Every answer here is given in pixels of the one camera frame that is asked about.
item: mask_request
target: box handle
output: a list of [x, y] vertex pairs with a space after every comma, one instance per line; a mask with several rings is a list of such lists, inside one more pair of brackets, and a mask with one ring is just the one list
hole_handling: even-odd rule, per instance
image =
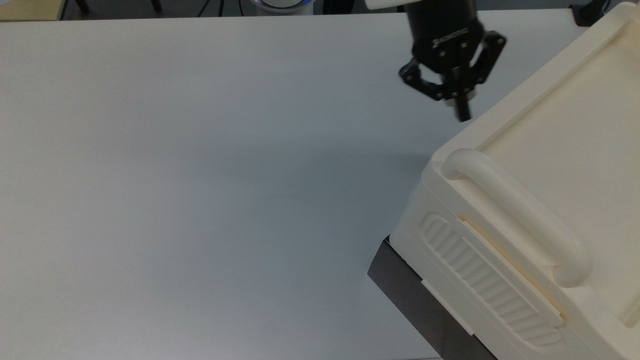
[[589, 276], [591, 257], [582, 240], [489, 155], [456, 150], [441, 171], [451, 181], [469, 177], [546, 247], [559, 263], [553, 271], [558, 285], [578, 286]]

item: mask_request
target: wooden surface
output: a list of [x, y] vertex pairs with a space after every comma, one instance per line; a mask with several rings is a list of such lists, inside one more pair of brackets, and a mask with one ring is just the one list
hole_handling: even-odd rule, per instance
[[0, 21], [59, 20], [65, 0], [13, 0], [0, 5]]

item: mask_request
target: black base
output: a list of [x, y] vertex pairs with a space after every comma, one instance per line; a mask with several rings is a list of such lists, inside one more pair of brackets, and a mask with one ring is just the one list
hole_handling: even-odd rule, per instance
[[600, 7], [599, 9], [596, 9], [596, 8], [588, 9], [589, 10], [587, 12], [588, 16], [585, 17], [584, 12], [582, 12], [584, 7], [585, 7], [584, 5], [575, 5], [575, 4], [569, 5], [569, 9], [573, 11], [573, 20], [575, 21], [575, 24], [578, 26], [581, 26], [583, 28], [588, 28], [589, 26], [595, 24], [596, 21], [600, 20], [604, 16], [602, 7]]
[[422, 285], [420, 276], [391, 247], [389, 237], [367, 274], [443, 360], [497, 360]]

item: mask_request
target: floor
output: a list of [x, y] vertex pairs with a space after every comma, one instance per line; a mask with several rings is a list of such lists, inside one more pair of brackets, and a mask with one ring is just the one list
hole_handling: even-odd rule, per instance
[[[569, 4], [584, 4], [588, 0], [477, 0], [480, 10], [566, 8]], [[612, 0], [611, 7], [622, 0]], [[87, 0], [91, 13], [83, 15], [74, 0], [67, 0], [63, 20], [99, 20], [99, 19], [152, 19], [163, 17], [196, 17], [202, 11], [202, 17], [217, 17], [220, 0], [161, 0], [163, 10], [156, 13], [150, 0]], [[314, 14], [322, 14], [323, 0], [314, 3]], [[252, 0], [226, 0], [222, 16], [256, 16]], [[371, 11], [364, 0], [356, 0], [353, 13], [394, 12], [395, 9]]]

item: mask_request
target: cable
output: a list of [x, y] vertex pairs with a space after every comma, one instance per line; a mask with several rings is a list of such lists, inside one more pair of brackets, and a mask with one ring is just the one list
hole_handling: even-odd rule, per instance
[[209, 0], [206, 0], [206, 2], [204, 3], [204, 6], [202, 7], [200, 12], [198, 13], [198, 16], [196, 16], [196, 17], [201, 17], [202, 16], [202, 13], [204, 13], [204, 10], [207, 8], [208, 4], [209, 4]]

